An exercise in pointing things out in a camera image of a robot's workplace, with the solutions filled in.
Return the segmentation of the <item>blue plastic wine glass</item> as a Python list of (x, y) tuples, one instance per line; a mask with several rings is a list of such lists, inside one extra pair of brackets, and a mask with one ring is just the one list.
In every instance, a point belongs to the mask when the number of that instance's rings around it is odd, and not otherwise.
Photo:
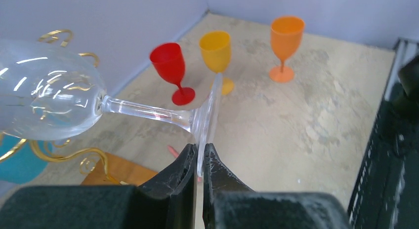
[[(0, 143), (0, 156), (7, 153), (20, 139), (4, 136)], [(47, 162), (33, 154), (28, 143), (10, 158), (0, 163), (0, 180), (25, 184), (37, 177), (47, 166)]]

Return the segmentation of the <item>orange plastic wine glass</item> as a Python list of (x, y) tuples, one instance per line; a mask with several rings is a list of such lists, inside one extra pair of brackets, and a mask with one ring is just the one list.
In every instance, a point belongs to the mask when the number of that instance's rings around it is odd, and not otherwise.
[(278, 17), (271, 23), (271, 49), (280, 60), (280, 65), (273, 67), (269, 72), (273, 81), (286, 83), (294, 78), (294, 72), (286, 66), (286, 60), (299, 48), (304, 29), (305, 22), (296, 16)]

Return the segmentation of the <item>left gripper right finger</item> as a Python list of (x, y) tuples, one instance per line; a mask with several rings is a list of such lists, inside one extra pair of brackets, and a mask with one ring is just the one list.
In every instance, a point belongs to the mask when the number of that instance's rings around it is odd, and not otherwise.
[(350, 229), (340, 202), (325, 192), (257, 192), (206, 144), (203, 221), (207, 229)]

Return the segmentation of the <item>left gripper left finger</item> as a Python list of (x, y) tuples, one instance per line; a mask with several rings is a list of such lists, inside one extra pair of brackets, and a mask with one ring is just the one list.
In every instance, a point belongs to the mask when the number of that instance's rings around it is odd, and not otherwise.
[(0, 210), (3, 229), (192, 229), (197, 147), (140, 186), (31, 186)]

